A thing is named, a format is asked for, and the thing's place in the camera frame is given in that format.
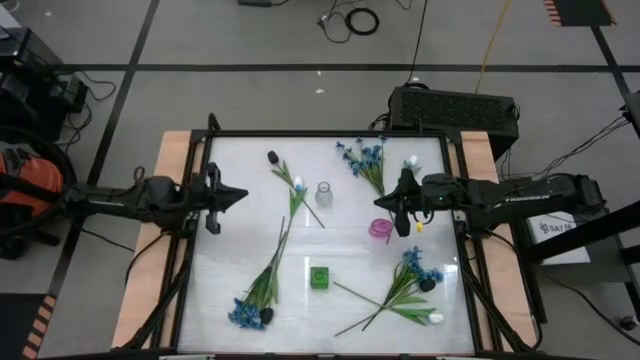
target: blue flower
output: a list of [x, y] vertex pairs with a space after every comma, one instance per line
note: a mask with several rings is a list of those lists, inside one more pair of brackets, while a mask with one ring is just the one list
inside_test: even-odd
[[228, 314], [229, 320], [241, 328], [264, 330], [265, 326], [260, 319], [260, 310], [255, 305], [245, 304], [237, 298], [233, 299], [236, 308]]
[[351, 170], [353, 170], [353, 176], [358, 177], [358, 173], [362, 169], [362, 163], [354, 161], [351, 164]]
[[424, 279], [432, 279], [435, 282], [442, 282], [444, 275], [438, 269], [433, 268], [425, 271], [420, 265], [420, 253], [422, 250], [417, 246], [414, 246], [412, 250], [407, 250], [402, 254], [402, 261], [405, 266], [418, 277], [418, 281]]
[[437, 268], [433, 268], [425, 272], [425, 278], [440, 283], [444, 280], [444, 275]]

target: green block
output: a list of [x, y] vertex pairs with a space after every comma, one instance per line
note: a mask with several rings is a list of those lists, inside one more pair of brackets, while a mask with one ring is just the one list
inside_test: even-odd
[[312, 267], [311, 268], [311, 288], [326, 289], [329, 287], [329, 268]]

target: green leaf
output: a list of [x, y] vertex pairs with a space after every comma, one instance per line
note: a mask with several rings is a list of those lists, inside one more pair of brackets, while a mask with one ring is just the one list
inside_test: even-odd
[[411, 314], [409, 314], [408, 312], [404, 311], [404, 309], [394, 309], [394, 310], [395, 310], [398, 314], [400, 314], [400, 315], [404, 316], [405, 318], [407, 318], [407, 319], [409, 319], [409, 320], [411, 320], [411, 321], [413, 321], [413, 322], [415, 322], [415, 323], [418, 323], [418, 324], [423, 325], [423, 326], [427, 325], [427, 324], [426, 324], [424, 321], [422, 321], [422, 319], [420, 319], [418, 316], [416, 316], [416, 315], [411, 315]]
[[405, 296], [397, 301], [394, 301], [394, 305], [418, 304], [424, 302], [427, 302], [427, 300], [419, 298], [417, 296]]
[[272, 173], [276, 174], [277, 177], [279, 177], [280, 179], [282, 179], [284, 182], [286, 182], [287, 184], [289, 183], [289, 181], [287, 180], [287, 178], [278, 170], [271, 170]]
[[284, 171], [284, 175], [293, 183], [291, 180], [291, 174], [289, 174], [289, 168], [287, 167], [287, 162], [282, 159], [282, 170]]
[[402, 313], [403, 315], [425, 317], [425, 316], [429, 316], [429, 314], [434, 312], [436, 309], [397, 309], [397, 308], [394, 308], [394, 310]]
[[273, 287], [273, 300], [276, 301], [276, 304], [278, 303], [278, 276], [277, 275], [273, 275], [273, 282], [271, 284], [271, 286]]

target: table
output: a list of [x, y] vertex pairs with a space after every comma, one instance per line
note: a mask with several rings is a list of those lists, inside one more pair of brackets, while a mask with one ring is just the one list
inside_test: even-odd
[[[165, 175], [177, 182], [181, 181], [189, 148], [189, 139], [190, 132], [188, 131], [165, 132], [158, 154], [155, 175]], [[475, 179], [497, 181], [495, 164], [487, 134], [484, 132], [465, 132], [462, 133], [462, 140], [469, 176]], [[449, 146], [449, 152], [455, 174], [458, 164], [455, 161], [455, 148], [452, 145]], [[199, 163], [196, 161], [194, 168], [198, 167]], [[506, 225], [496, 229], [496, 233], [509, 240], [511, 239], [509, 227]], [[145, 247], [158, 234], [159, 229], [155, 225], [143, 224], [138, 237], [136, 252]], [[127, 342], [156, 305], [169, 251], [168, 240], [168, 236], [160, 240], [133, 267], [125, 290], [112, 342], [113, 347]], [[183, 251], [184, 242], [181, 245], [178, 259], [182, 257], [180, 252]], [[536, 340], [534, 326], [516, 255], [506, 246], [500, 244], [497, 239], [487, 239], [482, 246], [486, 255], [488, 277], [496, 306], [522, 339], [527, 344], [534, 344]], [[476, 303], [482, 349], [492, 350], [486, 313], [482, 305], [478, 301]], [[165, 315], [165, 326], [160, 337], [160, 346], [169, 345], [170, 329], [174, 317], [175, 301]], [[505, 350], [508, 350], [506, 342], [503, 341], [503, 344]]]

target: black flower bud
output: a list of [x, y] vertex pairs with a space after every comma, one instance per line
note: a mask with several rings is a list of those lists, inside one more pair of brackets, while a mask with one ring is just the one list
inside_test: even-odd
[[436, 282], [433, 279], [424, 279], [418, 283], [418, 287], [423, 292], [431, 291], [436, 287]]
[[276, 154], [276, 152], [273, 150], [267, 153], [267, 157], [269, 158], [269, 162], [272, 163], [273, 165], [280, 162], [280, 159], [278, 159], [278, 154]]
[[260, 321], [264, 325], [268, 325], [273, 319], [273, 309], [272, 308], [264, 308], [260, 311]]

